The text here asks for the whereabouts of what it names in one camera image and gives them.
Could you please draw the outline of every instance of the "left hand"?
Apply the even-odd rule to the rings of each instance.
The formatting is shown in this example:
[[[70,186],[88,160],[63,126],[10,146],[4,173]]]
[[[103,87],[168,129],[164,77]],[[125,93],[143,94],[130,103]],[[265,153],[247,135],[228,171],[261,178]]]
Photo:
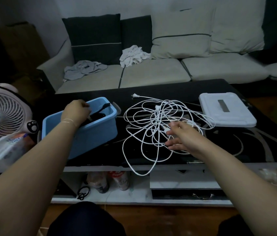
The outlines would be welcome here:
[[[86,121],[90,114],[89,104],[84,100],[73,100],[64,109],[61,115],[61,121],[71,119],[77,127]]]

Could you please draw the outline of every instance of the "hand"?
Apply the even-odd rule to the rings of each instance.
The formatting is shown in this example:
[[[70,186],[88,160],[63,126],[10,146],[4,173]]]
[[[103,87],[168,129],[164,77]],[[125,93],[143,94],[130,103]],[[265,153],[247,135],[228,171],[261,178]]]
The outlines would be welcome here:
[[[203,160],[204,152],[211,150],[215,145],[185,122],[171,122],[169,126],[170,131],[166,134],[177,135],[177,138],[165,143],[169,150],[188,151],[196,158]]]
[[[61,115],[61,121],[71,119],[74,124],[79,127],[86,121],[90,114],[89,104],[84,100],[73,100],[64,109]]]

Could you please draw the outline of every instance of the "fan grille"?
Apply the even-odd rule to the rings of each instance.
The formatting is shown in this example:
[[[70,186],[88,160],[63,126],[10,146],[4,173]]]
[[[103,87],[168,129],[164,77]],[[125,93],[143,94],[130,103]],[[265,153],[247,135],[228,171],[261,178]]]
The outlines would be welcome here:
[[[0,113],[4,118],[0,122],[0,137],[19,131],[25,119],[22,106],[12,97],[0,94]]]

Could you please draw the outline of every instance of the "tangled white cord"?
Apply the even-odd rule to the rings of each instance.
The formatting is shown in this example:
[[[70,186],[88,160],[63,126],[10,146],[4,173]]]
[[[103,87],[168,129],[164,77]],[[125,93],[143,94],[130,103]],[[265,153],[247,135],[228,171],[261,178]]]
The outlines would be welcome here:
[[[160,136],[161,135],[164,136],[164,138],[167,139],[167,140],[169,140],[170,138],[173,138],[172,136],[168,136],[166,134],[166,132],[170,130],[170,127],[168,125],[170,122],[172,122],[172,121],[186,122],[186,123],[190,124],[192,127],[197,128],[199,133],[201,133],[202,135],[203,135],[202,129],[208,130],[208,129],[214,128],[214,126],[215,126],[208,120],[208,119],[211,119],[209,116],[206,116],[206,115],[201,114],[199,112],[192,111],[192,110],[188,109],[187,106],[184,103],[180,102],[180,101],[177,101],[177,100],[160,100],[160,99],[156,99],[156,98],[139,96],[137,94],[133,94],[133,98],[148,98],[148,99],[143,100],[143,101],[133,105],[127,111],[125,111],[125,113],[123,115],[125,121],[129,122],[132,125],[132,127],[127,127],[126,128],[127,132],[130,134],[130,136],[124,140],[123,145],[122,145],[122,152],[123,152],[123,155],[125,157],[125,160],[127,161],[129,167],[131,168],[131,170],[139,176],[148,175],[152,171],[152,169],[155,167],[157,162],[164,162],[164,161],[168,160],[172,156],[173,152],[175,152],[177,154],[182,154],[182,155],[189,154],[186,151],[183,151],[184,153],[181,153],[181,152],[176,152],[176,151],[170,150],[171,153],[168,156],[168,158],[166,158],[165,160],[158,160],[159,148],[160,147],[166,147],[167,148],[167,146],[165,145],[165,142],[160,142]],[[144,107],[144,104],[146,104],[146,103],[156,104],[155,109],[150,109],[150,108]],[[133,114],[133,116],[130,117],[130,118],[133,118],[133,120],[129,120],[129,117],[128,117],[127,114],[132,109],[137,109],[138,111],[135,114]],[[147,118],[140,119],[140,120],[135,120],[135,117],[142,117],[142,115],[141,116],[138,115],[139,113],[145,113],[145,114],[150,113],[150,114],[147,115],[148,116]],[[184,115],[186,113],[188,113],[190,115],[191,119],[184,118]],[[198,117],[199,119],[201,119],[205,123],[207,123],[209,128],[200,127],[194,121],[193,115],[195,115],[196,117]],[[131,133],[129,131],[129,129],[135,129],[135,130],[137,130],[137,132]],[[136,134],[138,134],[139,132],[142,132],[142,131],[145,131],[144,135],[143,135],[143,138],[139,139],[138,137],[136,137]],[[141,142],[142,155],[146,159],[148,159],[149,161],[154,162],[152,168],[144,175],[141,175],[141,174],[137,173],[133,169],[133,167],[130,165],[127,157],[125,156],[124,144],[131,137],[134,137],[135,139],[137,139],[138,141]],[[144,141],[145,137],[151,137],[151,142]],[[145,154],[143,152],[143,143],[148,144],[148,145],[154,145],[154,146],[157,147],[156,160],[149,159],[147,156],[145,156]]]

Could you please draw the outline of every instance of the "electric fan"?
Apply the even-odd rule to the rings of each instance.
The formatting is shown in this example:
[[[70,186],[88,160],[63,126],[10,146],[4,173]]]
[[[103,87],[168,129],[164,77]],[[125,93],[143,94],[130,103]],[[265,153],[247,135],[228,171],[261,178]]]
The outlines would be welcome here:
[[[30,107],[10,84],[0,84],[0,138],[14,132],[35,133],[38,124],[31,119]]]

